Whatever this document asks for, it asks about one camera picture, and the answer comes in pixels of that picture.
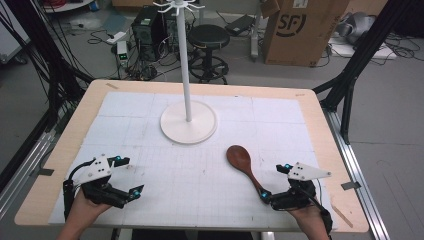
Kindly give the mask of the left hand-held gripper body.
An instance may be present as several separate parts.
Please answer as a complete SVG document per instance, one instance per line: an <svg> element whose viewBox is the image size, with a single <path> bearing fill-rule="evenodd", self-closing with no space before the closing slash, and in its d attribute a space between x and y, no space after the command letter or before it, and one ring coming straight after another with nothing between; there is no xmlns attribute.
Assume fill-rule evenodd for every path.
<svg viewBox="0 0 424 240"><path fill-rule="evenodd" d="M84 170L74 183L81 188L85 197L95 204L107 204L123 208L127 201L127 192L115 189L109 183L114 168L113 157L100 156L84 163Z"/></svg>

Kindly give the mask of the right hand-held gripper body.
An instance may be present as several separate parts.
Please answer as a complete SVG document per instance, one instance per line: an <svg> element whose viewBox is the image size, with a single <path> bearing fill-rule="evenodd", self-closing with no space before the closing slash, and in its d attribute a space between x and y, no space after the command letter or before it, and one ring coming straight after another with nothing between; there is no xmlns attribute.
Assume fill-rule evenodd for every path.
<svg viewBox="0 0 424 240"><path fill-rule="evenodd" d="M276 211L283 211L314 204L319 210L325 211L325 208L315 199L316 188L313 181L330 177L331 173L300 162L292 166L291 171L286 174L289 189L286 192L273 194L270 201L271 207Z"/></svg>

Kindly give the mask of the brown wooden spoon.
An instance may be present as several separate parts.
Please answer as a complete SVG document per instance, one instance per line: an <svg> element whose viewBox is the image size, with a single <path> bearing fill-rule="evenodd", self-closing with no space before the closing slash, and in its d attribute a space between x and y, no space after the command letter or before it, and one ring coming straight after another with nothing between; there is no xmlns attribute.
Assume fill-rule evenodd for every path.
<svg viewBox="0 0 424 240"><path fill-rule="evenodd" d="M259 195L259 190L263 187L252 172L251 157L248 151L240 145L232 145L226 151L226 158L231 166L244 173L250 179Z"/></svg>

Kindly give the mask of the white hook stand rack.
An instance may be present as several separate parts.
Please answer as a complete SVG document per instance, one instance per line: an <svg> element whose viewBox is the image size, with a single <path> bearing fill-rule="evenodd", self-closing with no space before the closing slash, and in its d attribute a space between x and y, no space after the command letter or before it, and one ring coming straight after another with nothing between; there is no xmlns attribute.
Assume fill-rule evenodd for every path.
<svg viewBox="0 0 424 240"><path fill-rule="evenodd" d="M217 115L209 105L191 99L185 11L198 9L198 6L193 5L194 1L166 0L164 4L156 3L156 6L161 7L160 13L175 11L184 97L182 102L169 105L164 110L160 126L168 139L184 145L204 142L215 133L218 125Z"/></svg>

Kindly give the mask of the person's right hand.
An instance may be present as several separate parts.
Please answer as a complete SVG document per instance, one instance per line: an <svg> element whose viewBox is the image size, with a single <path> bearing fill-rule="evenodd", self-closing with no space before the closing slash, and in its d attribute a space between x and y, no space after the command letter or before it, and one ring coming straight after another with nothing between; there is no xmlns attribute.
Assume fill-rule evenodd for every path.
<svg viewBox="0 0 424 240"><path fill-rule="evenodd" d="M300 229L304 232L324 231L325 225L320 210L315 205L291 209L288 213L294 217Z"/></svg>

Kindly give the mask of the person's left hand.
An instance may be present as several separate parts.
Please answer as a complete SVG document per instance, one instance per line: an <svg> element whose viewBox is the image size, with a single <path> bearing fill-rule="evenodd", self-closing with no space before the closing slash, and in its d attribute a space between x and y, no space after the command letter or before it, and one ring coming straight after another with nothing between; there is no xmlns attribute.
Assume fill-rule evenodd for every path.
<svg viewBox="0 0 424 240"><path fill-rule="evenodd" d="M83 191L80 190L73 201L67 220L90 225L94 223L102 213L110 208L111 206L107 204L95 204L87 199Z"/></svg>

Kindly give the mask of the thin wooden stick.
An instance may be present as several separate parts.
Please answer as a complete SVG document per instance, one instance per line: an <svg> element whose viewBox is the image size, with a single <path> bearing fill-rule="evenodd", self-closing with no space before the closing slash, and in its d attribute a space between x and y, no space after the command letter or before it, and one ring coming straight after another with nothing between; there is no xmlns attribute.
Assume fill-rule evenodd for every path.
<svg viewBox="0 0 424 240"><path fill-rule="evenodd" d="M333 211L339 216L341 221L343 222L343 225L348 226L349 228L353 228L353 223L335 206L331 205Z"/></svg>

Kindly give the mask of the white grid mat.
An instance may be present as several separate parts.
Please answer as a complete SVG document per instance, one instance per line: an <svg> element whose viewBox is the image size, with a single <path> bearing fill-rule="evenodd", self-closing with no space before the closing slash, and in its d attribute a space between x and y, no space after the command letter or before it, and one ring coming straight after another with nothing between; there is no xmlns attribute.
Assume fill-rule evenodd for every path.
<svg viewBox="0 0 424 240"><path fill-rule="evenodd" d="M305 116L297 100L246 96L202 96L218 118L206 141L182 145L169 140L160 117L179 94L108 93L69 166L79 176L85 162L104 155L129 158L113 170L110 183L128 191L141 186L139 199L102 214L100 225L295 231L293 217L264 204L250 179L232 167L232 145L250 154L252 170L272 193L289 183L277 165L318 164Z"/></svg>

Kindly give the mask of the white device with green light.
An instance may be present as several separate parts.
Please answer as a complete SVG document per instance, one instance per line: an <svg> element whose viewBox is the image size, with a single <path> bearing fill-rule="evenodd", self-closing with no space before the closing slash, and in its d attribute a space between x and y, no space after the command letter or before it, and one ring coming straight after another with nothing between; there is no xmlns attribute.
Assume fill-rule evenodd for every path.
<svg viewBox="0 0 424 240"><path fill-rule="evenodd" d="M118 41L116 44L116 55L121 65L128 63L128 48L126 41Z"/></svg>

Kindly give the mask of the white power strip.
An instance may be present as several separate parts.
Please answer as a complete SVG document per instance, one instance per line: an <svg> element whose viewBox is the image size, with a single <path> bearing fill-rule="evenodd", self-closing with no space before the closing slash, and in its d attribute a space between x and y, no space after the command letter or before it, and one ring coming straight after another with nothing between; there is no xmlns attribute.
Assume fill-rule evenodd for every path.
<svg viewBox="0 0 424 240"><path fill-rule="evenodd" d="M114 34L112 37L109 37L106 42L108 44L114 44L115 42L119 41L120 39L122 39L124 36L126 36L125 32L118 32L116 34Z"/></svg>

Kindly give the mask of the black computer tower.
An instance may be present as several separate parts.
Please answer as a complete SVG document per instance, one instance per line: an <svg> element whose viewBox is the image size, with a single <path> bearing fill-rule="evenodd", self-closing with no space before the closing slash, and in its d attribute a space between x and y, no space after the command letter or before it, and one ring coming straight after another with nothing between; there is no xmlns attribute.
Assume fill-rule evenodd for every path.
<svg viewBox="0 0 424 240"><path fill-rule="evenodd" d="M159 59L159 44L166 38L163 15L159 8L153 5L144 5L131 24L140 51L140 58L146 61Z"/></svg>

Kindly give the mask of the large cardboard box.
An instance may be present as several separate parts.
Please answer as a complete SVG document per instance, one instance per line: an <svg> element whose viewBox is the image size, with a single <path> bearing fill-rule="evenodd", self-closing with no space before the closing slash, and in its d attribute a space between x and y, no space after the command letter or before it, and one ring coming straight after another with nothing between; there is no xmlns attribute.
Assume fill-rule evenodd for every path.
<svg viewBox="0 0 424 240"><path fill-rule="evenodd" d="M262 53L271 65L316 66L350 0L265 0Z"/></svg>

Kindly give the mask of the white flat board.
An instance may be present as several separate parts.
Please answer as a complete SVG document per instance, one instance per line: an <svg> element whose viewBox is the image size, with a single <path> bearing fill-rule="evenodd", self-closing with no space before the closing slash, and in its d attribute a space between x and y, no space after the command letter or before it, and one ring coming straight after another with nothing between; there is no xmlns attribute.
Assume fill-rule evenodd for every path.
<svg viewBox="0 0 424 240"><path fill-rule="evenodd" d="M344 38L334 37L329 40L329 45L334 56L352 57L355 53L353 45L349 44ZM396 54L383 43L377 52L374 54L373 59L378 60L392 60L396 58Z"/></svg>

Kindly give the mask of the black flat device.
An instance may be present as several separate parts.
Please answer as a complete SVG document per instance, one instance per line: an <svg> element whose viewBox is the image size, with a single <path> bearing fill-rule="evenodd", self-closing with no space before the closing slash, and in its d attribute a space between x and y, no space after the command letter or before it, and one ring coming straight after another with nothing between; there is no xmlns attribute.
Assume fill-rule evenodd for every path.
<svg viewBox="0 0 424 240"><path fill-rule="evenodd" d="M225 29L232 35L238 36L239 34L248 30L254 22L254 18L247 14L239 17L233 22L225 26Z"/></svg>

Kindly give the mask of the black round stool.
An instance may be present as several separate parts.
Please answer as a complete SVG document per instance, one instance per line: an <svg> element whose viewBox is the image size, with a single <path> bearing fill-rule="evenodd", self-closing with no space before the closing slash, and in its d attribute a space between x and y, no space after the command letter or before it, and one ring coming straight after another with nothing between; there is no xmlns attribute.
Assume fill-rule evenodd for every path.
<svg viewBox="0 0 424 240"><path fill-rule="evenodd" d="M228 32L216 25L199 25L190 30L188 41L195 50L203 52L203 55L195 54L189 61L189 72L200 83L221 79L223 84L227 85L226 75L229 72L229 66L222 58L214 56L213 52L229 44Z"/></svg>

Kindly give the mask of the silver grey machine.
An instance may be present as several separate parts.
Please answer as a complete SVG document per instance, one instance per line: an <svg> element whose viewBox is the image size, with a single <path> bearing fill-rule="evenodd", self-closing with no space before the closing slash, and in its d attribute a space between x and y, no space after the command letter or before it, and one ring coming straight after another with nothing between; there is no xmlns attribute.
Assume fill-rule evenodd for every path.
<svg viewBox="0 0 424 240"><path fill-rule="evenodd" d="M364 12L348 12L338 23L335 32L354 45L371 29L375 17Z"/></svg>

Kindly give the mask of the aluminium rail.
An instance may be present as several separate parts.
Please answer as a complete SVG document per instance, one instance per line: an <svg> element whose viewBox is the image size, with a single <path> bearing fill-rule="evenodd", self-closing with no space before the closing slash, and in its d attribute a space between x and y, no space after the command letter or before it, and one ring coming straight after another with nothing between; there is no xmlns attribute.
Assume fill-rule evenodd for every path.
<svg viewBox="0 0 424 240"><path fill-rule="evenodd" d="M330 130L332 131L336 145L341 153L351 184L358 196L362 210L368 222L374 240L391 240L384 224L384 221L378 211L377 205L372 197L371 191L363 175L362 169L357 161L352 146L343 139L341 130L341 120L334 112L323 111Z"/></svg>
<svg viewBox="0 0 424 240"><path fill-rule="evenodd" d="M53 150L56 133L43 132L38 138L26 141L24 151L18 156L20 163L7 184L0 191L0 221L7 215L27 181L41 169L40 163Z"/></svg>

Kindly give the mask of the white metal post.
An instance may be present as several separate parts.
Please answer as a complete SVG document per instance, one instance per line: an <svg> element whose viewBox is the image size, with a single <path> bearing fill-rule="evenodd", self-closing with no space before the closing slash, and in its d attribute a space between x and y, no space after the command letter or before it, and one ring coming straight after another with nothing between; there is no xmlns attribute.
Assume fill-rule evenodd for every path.
<svg viewBox="0 0 424 240"><path fill-rule="evenodd" d="M256 12L254 16L254 25L250 34L250 57L253 62L255 62L259 56L259 26L261 19L261 4L262 0L257 0Z"/></svg>

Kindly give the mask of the black metal frame strut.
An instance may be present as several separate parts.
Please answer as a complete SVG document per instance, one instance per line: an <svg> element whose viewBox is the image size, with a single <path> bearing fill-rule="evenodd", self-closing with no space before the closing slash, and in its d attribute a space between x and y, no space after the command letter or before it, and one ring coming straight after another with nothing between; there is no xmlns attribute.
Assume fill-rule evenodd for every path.
<svg viewBox="0 0 424 240"><path fill-rule="evenodd" d="M343 102L339 133L346 144L350 144L349 126L355 83L395 25L417 1L388 0L341 73L313 88L316 94L329 90L320 101L321 107L329 112L335 112L339 103Z"/></svg>

